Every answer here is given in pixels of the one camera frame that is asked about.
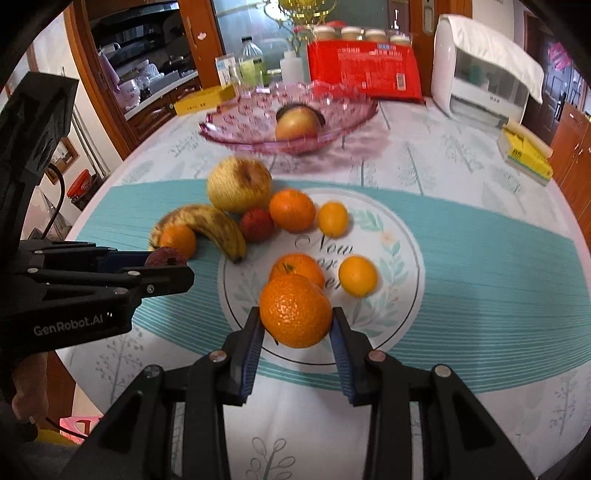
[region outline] cabinet door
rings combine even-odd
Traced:
[[[143,142],[175,115],[172,98],[166,94],[131,117],[129,126],[138,140]]]
[[[591,133],[587,133],[560,190],[579,218],[591,199]]]
[[[564,105],[560,124],[552,140],[554,154],[550,157],[554,180],[558,186],[564,182],[575,156],[581,150],[581,143],[588,126],[589,122],[581,112],[569,103]]]
[[[199,77],[189,80],[187,83],[183,83],[180,87],[176,87],[172,92],[169,93],[169,95],[173,103],[176,103],[181,98],[185,98],[190,93],[197,92],[198,90],[201,90]]]
[[[583,232],[587,246],[591,250],[591,202],[589,202],[579,217],[579,225],[581,226],[581,231]]]
[[[216,57],[223,55],[209,0],[178,0],[187,41],[203,88],[220,84]]]

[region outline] white cloth cover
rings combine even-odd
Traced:
[[[503,34],[462,15],[442,15],[452,26],[453,42],[468,55],[492,63],[512,74],[542,103],[544,70],[525,50]]]

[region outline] wall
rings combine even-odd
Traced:
[[[66,76],[77,79],[80,78],[68,43],[63,14],[57,17],[39,34],[33,42],[33,45],[40,72],[61,75],[63,67]],[[78,84],[78,90],[76,93],[76,106],[80,111],[80,116],[82,117],[82,121],[86,126],[88,134],[96,147],[96,151],[102,157],[106,166],[111,171],[114,171],[122,164],[121,157],[117,153],[117,150],[111,143],[105,129],[100,123],[88,94],[81,82]],[[76,151],[80,154],[80,157],[64,174],[66,191],[83,170],[88,169],[91,173],[94,173],[74,128],[70,129],[68,137]],[[52,185],[49,179],[44,177],[41,181],[40,187],[43,193],[45,193],[45,195],[51,200],[53,205],[57,205],[60,197],[59,184]],[[61,213],[70,223],[75,222],[80,215],[80,211],[70,203],[68,198],[64,201]]]
[[[472,0],[472,18],[513,40],[513,3],[514,0]]]
[[[525,7],[519,0],[513,0],[514,36],[513,41],[521,48],[525,46],[525,13],[530,9]]]

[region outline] human hand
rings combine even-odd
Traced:
[[[22,360],[12,373],[17,394],[12,410],[18,420],[41,423],[47,417],[47,353],[36,353]]]

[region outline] pink object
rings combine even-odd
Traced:
[[[96,417],[68,417],[65,419],[60,419],[60,427],[71,430],[73,432],[80,432],[82,435],[88,435],[93,428],[95,428],[96,424],[102,416]],[[78,445],[81,445],[84,442],[84,439],[75,437],[60,430],[62,436],[66,437],[68,440],[71,440]]]
[[[275,112],[286,103],[304,103],[324,116],[318,135],[291,141],[275,140]],[[312,82],[308,85],[272,84],[252,89],[239,100],[220,105],[201,123],[201,134],[232,150],[299,154],[318,150],[351,133],[378,112],[378,102],[344,85]]]
[[[109,88],[113,91],[113,93],[117,93],[119,91],[119,76],[117,75],[117,72],[109,62],[109,59],[102,52],[99,52],[99,63],[101,68],[103,69],[103,73],[105,74],[105,78],[107,80]]]

